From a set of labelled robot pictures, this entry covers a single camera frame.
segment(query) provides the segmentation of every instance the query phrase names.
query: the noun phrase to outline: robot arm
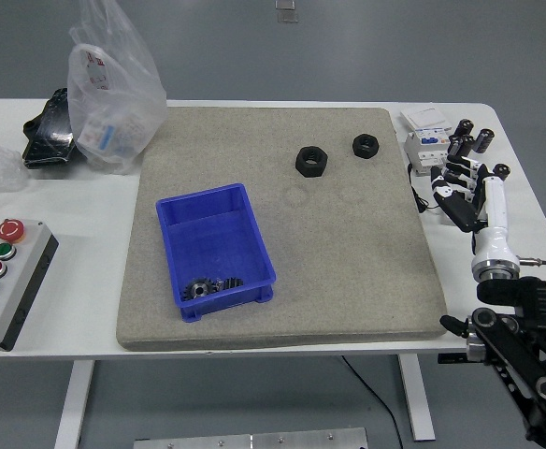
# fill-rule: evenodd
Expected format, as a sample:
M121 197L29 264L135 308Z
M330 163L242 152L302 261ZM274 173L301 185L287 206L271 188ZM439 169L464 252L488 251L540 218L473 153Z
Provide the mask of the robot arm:
M526 438L546 448L546 283L519 279L520 260L508 245L503 179L465 157L448 156L448 161L443 172L431 170L434 198L462 231L473 233L471 269L479 282L477 298L489 305L511 306L515 313L498 314L482 307L464 323L444 315L441 324L467 339L467 354L444 355L440 361L493 366L523 416Z
M467 361L494 367L521 412L526 438L546 448L546 283L531 277L483 281L477 297L487 304L512 306L515 313L482 307L465 323L449 315L441 323L467 339Z

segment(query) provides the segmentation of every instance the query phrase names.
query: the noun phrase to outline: green button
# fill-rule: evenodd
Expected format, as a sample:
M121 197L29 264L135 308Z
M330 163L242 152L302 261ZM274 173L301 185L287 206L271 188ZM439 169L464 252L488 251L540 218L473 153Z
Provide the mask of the green button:
M1 243L0 244L0 259L7 260L13 257L15 254L15 247L10 243Z

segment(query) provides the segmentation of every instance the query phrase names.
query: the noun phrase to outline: control box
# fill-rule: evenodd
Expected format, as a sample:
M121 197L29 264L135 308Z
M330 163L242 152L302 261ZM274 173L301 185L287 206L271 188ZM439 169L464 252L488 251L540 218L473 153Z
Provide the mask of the control box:
M59 243L38 221L0 224L0 351L10 351Z
M444 167L450 138L443 128L416 129L404 142L404 151L418 176L431 173L431 167Z

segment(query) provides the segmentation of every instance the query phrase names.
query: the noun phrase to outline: blue plastic bin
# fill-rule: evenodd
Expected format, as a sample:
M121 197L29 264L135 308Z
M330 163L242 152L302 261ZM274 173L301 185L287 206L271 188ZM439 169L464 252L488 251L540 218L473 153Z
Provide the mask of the blue plastic bin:
M156 209L173 298L183 321L191 323L205 313L273 297L275 271L244 185L160 199ZM200 278L213 282L240 278L243 285L184 298L187 285Z

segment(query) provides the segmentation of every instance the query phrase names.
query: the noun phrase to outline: white table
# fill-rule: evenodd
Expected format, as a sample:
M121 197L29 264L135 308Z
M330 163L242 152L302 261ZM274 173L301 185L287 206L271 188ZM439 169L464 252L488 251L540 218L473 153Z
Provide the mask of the white table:
M27 139L22 125L39 114L46 100L0 99L0 146L23 152ZM399 111L409 103L316 103L244 101L169 101L175 106L385 108L394 123L400 145L408 133ZM510 218L510 247L520 256L546 260L546 219L493 109L479 104L436 104L456 125L468 118L476 129L496 133L487 153L474 154L488 167L510 166L506 181ZM93 361L119 357L200 357L230 355L399 354L417 439L433 439L416 354L463 351L466 342L451 334L433 340L358 344L311 345L259 350L130 353L115 339L115 327L127 247L134 218L139 164L126 176L106 175L76 164L31 171L26 188L0 194L0 222L6 217L38 219L47 223L60 242L47 276L36 296L15 348L0 357L76 360L56 447L75 447ZM432 201L428 177L413 176L413 185ZM448 313L466 318L481 303L470 274L470 235L451 225L442 212L420 215L444 291ZM521 275L546 281L546 268L522 268ZM511 312L507 308L494 308ZM423 414L415 411L422 407Z

